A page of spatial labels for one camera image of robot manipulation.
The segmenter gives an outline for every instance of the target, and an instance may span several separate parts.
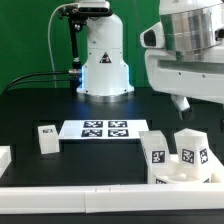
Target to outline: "printed marker sheet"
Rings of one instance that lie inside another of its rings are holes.
[[[59,139],[139,139],[139,131],[149,131],[146,120],[72,120],[64,122]]]

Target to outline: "white cube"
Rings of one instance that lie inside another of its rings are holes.
[[[208,156],[207,134],[184,129],[174,136],[181,172],[200,180],[210,177],[212,169]]]
[[[176,166],[171,162],[166,138],[162,132],[145,131],[139,132],[139,135],[148,165],[148,179],[151,174],[171,175],[176,173]]]
[[[54,125],[38,127],[41,154],[59,152],[58,133]]]
[[[0,146],[0,177],[11,162],[10,146]]]

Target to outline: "cable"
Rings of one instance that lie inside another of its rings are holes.
[[[28,81],[22,81],[22,82],[16,82],[8,85],[2,92],[2,94],[5,94],[10,88],[16,85],[25,84],[25,83],[34,83],[34,82],[67,82],[70,81],[70,79],[54,79],[54,80],[28,80]]]
[[[50,60],[51,60],[51,67],[52,67],[52,71],[55,72],[55,63],[54,63],[54,58],[53,58],[53,53],[52,53],[52,47],[51,47],[51,25],[52,25],[52,21],[53,21],[53,18],[56,14],[56,12],[60,9],[60,8],[63,8],[63,7],[66,7],[66,6],[70,6],[70,5],[73,5],[74,3],[71,3],[71,4],[64,4],[64,5],[61,5],[59,7],[57,7],[54,12],[51,14],[51,17],[50,17],[50,20],[49,20],[49,23],[48,23],[48,31],[47,31],[47,40],[48,40],[48,49],[49,49],[49,54],[50,54]]]
[[[19,78],[14,79],[10,84],[8,84],[3,89],[2,93],[4,94],[5,92],[7,92],[7,90],[9,88],[11,88],[11,86],[16,85],[17,83],[21,83],[19,81],[21,81],[23,79],[26,79],[26,78],[30,78],[30,77],[34,77],[34,76],[47,76],[47,75],[54,75],[54,76],[56,76],[56,75],[64,75],[64,74],[69,74],[69,72],[68,71],[62,71],[62,72],[44,72],[44,73],[38,72],[38,73],[32,73],[32,74],[24,75],[24,76],[21,76]]]

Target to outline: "black cable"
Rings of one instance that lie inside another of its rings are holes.
[[[18,82],[18,81],[26,79],[26,78],[34,77],[34,76],[45,76],[45,75],[52,75],[53,76],[53,75],[65,75],[65,74],[69,74],[69,72],[68,71],[62,71],[62,72],[61,71],[60,72],[36,72],[36,73],[31,73],[31,74],[24,75],[24,76],[21,76],[19,78],[16,78],[10,84]]]
[[[25,83],[34,83],[34,82],[68,82],[71,81],[71,79],[52,79],[52,80],[28,80],[28,81],[22,81],[22,82],[16,82],[9,84],[2,92],[2,94],[5,94],[10,88],[16,85],[25,84]]]
[[[24,75],[21,76],[19,78],[14,79],[11,83],[9,83],[2,91],[2,93],[6,93],[8,91],[8,89],[11,88],[11,85],[14,86],[13,84],[19,83],[19,81],[26,79],[26,78],[30,78],[30,77],[34,77],[34,76],[48,76],[48,75],[65,75],[65,74],[69,74],[68,71],[60,71],[60,72],[36,72],[36,73],[32,73],[32,74],[28,74],[28,75]]]

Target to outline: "black tabletop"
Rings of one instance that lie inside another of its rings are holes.
[[[69,89],[9,91],[0,97],[0,145],[11,146],[12,162],[0,179],[0,187],[146,182],[147,169],[139,140],[76,142],[74,147],[67,144],[59,154],[41,155],[37,127],[53,124],[60,131],[65,120],[145,119],[150,130],[163,132],[171,153],[176,152],[175,132],[184,128],[204,131],[208,134],[210,148],[223,161],[224,139],[220,131],[223,106],[192,99],[190,104],[194,108],[194,119],[182,121],[170,96],[155,93],[151,88],[136,88],[135,97],[108,104],[78,100]],[[114,161],[117,161],[116,169],[113,167]],[[0,223],[32,223],[34,219],[39,220],[38,223],[221,223],[223,218],[222,210],[188,210],[94,215],[3,215],[0,216]]]

